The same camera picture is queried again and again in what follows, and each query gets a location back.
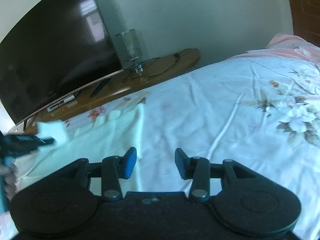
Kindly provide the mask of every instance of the television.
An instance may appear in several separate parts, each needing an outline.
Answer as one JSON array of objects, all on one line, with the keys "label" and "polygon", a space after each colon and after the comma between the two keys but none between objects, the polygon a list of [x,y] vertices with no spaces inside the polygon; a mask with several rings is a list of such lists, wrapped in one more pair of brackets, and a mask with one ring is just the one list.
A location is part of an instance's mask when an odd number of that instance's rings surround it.
[{"label": "television", "polygon": [[41,0],[0,43],[0,99],[16,124],[121,71],[95,0]]}]

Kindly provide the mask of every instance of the brown door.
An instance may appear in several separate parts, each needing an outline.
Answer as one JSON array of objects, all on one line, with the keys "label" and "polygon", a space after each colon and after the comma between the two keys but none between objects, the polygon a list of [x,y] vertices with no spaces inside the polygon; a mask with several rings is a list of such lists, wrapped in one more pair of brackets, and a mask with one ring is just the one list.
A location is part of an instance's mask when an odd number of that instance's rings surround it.
[{"label": "brown door", "polygon": [[320,0],[290,0],[294,34],[320,47]]}]

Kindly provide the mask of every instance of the wooden shelf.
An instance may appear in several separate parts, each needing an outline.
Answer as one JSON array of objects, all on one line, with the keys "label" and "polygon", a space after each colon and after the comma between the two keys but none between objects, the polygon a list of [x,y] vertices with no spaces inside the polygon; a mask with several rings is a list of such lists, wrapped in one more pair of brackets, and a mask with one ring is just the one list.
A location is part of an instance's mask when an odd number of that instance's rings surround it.
[{"label": "wooden shelf", "polygon": [[142,75],[154,76],[151,78],[140,78],[134,71],[126,82],[122,82],[122,80],[130,73],[130,70],[124,70],[122,73],[113,76],[110,83],[94,98],[89,98],[95,89],[94,86],[91,86],[83,89],[76,99],[52,112],[48,112],[47,110],[39,112],[38,115],[34,117],[33,121],[29,123],[25,132],[36,133],[36,126],[33,125],[34,122],[49,122],[54,120],[64,121],[117,98],[182,75],[194,67],[199,62],[200,57],[198,49],[187,49],[181,52],[180,59],[176,64],[176,54],[161,57],[156,61],[151,60],[146,62]]}]

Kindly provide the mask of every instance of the pink fabric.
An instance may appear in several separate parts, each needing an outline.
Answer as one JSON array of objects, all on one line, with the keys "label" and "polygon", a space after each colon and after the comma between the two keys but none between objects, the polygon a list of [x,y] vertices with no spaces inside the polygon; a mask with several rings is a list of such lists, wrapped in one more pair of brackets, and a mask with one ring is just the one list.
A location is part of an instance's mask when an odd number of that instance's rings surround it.
[{"label": "pink fabric", "polygon": [[236,57],[286,57],[291,59],[320,62],[320,48],[294,35],[279,33],[266,49],[249,50]]}]

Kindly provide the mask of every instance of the circular cover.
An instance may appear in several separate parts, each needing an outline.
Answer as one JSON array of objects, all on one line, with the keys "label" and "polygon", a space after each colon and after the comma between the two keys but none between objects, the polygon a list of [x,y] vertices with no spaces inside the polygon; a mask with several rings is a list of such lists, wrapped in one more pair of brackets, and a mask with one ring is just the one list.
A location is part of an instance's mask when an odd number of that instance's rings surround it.
[{"label": "circular cover", "polygon": [[50,236],[78,228],[96,208],[96,198],[88,189],[72,179],[54,179],[19,192],[10,204],[10,213],[19,229]]},{"label": "circular cover", "polygon": [[273,185],[276,190],[222,190],[213,198],[213,207],[228,226],[248,236],[268,236],[292,229],[301,204],[289,190]]}]

